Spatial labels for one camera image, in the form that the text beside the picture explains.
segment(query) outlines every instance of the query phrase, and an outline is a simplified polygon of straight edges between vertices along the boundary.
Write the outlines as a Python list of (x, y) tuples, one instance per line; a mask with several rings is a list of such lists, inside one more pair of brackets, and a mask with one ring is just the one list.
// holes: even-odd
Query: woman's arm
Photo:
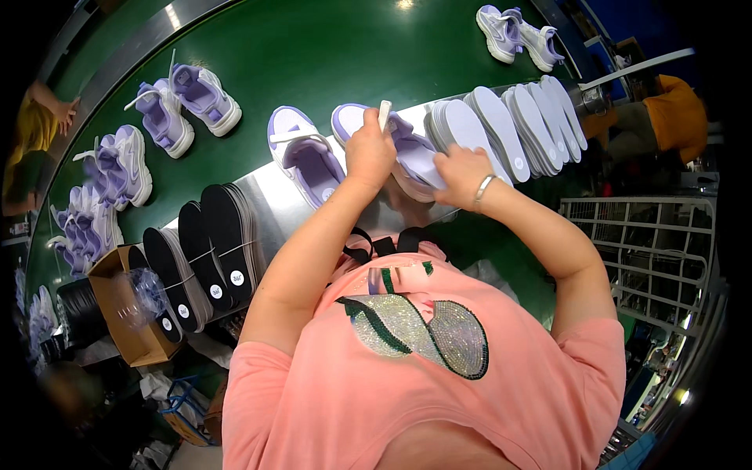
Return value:
[[(436, 201), (473, 211), (481, 182), (493, 173), (488, 155), (482, 149), (472, 152), (456, 145), (448, 153), (434, 158), (447, 183), (446, 190), (435, 192)], [(603, 261), (574, 224), (498, 178), (486, 188), (480, 210), (509, 227), (556, 279), (554, 338), (590, 318), (616, 318)]]
[(63, 103), (58, 100), (55, 93), (47, 85), (39, 80), (34, 80), (34, 83), (29, 87), (29, 97), (54, 114), (61, 135), (68, 134), (68, 129), (73, 125), (73, 116), (76, 115), (79, 98), (73, 100), (72, 103)]
[(260, 341), (289, 354), (329, 282), (350, 230), (389, 176), (397, 151), (381, 133), (378, 110), (345, 148), (347, 176), (271, 261), (248, 308), (239, 342)]

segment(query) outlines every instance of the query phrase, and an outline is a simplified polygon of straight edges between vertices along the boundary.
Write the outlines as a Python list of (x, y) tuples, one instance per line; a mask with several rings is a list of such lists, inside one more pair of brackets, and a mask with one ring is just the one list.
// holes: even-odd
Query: orange shirt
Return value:
[[(374, 468), (392, 439), (429, 420), (475, 429), (522, 470), (598, 465), (624, 393), (621, 325), (585, 320), (554, 338), (424, 245), (335, 280), (293, 357), (259, 342), (235, 349), (225, 470)], [(395, 292), (408, 294), (368, 295), (370, 268), (388, 269)], [(353, 315), (342, 296), (374, 318)]]
[(658, 148), (662, 152), (677, 149), (682, 162), (691, 162), (708, 143), (705, 108), (684, 80), (668, 75), (658, 78), (665, 92), (642, 100), (650, 114)]

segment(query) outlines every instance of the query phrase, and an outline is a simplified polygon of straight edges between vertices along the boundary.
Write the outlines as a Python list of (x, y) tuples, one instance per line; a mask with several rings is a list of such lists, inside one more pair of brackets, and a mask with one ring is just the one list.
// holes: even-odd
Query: lavender insole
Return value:
[(313, 148), (300, 151), (296, 167), (302, 181), (308, 186), (308, 194), (323, 204), (339, 186), (332, 172), (323, 161), (323, 156)]

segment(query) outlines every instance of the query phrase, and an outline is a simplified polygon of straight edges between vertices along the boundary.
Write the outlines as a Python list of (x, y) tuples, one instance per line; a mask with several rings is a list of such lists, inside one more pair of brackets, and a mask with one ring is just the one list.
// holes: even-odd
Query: shoelace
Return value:
[(172, 89), (172, 68), (175, 65), (175, 52), (176, 51), (177, 51), (177, 49), (173, 49), (172, 50), (172, 58), (170, 59), (170, 70), (167, 73), (167, 86), (169, 88), (169, 94), (172, 97), (172, 100), (170, 100), (169, 102), (168, 102), (168, 100), (165, 100), (164, 98), (166, 98), (166, 97), (162, 94), (161, 90), (158, 90), (158, 89), (148, 89), (147, 91), (143, 92), (142, 94), (136, 96), (136, 98), (133, 101), (131, 101), (130, 103), (128, 103), (123, 108), (123, 111), (127, 111), (128, 109), (132, 108), (133, 105), (135, 105), (138, 102), (139, 99), (142, 99), (143, 97), (145, 97), (147, 95), (156, 93), (157, 95), (160, 95), (163, 98), (162, 102), (165, 102), (165, 103), (169, 104), (173, 108), (175, 108), (175, 105), (178, 105), (177, 106), (177, 110), (173, 110), (173, 111), (177, 111), (178, 113), (180, 112), (180, 107), (179, 107), (180, 102), (177, 100), (177, 95), (175, 95), (175, 91)]

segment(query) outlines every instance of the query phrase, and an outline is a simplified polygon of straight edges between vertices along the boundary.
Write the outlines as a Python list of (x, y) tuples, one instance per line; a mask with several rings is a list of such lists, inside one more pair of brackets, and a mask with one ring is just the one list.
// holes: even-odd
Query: woman's hand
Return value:
[(478, 188), (486, 176), (493, 174), (491, 161), (488, 160), (486, 151), (480, 147), (472, 151), (451, 144), (447, 153), (449, 156), (437, 153), (433, 157), (438, 173), (447, 184), (447, 189), (433, 192), (434, 198), (442, 205), (474, 211)]
[(57, 118), (60, 135), (68, 135), (68, 130), (73, 125), (73, 116), (76, 115), (76, 108), (80, 98), (76, 98), (71, 103), (57, 102), (53, 114)]
[(378, 109), (363, 114), (363, 127), (353, 134), (344, 149), (347, 179), (357, 180), (378, 191), (387, 180), (397, 158), (391, 133), (381, 133)]

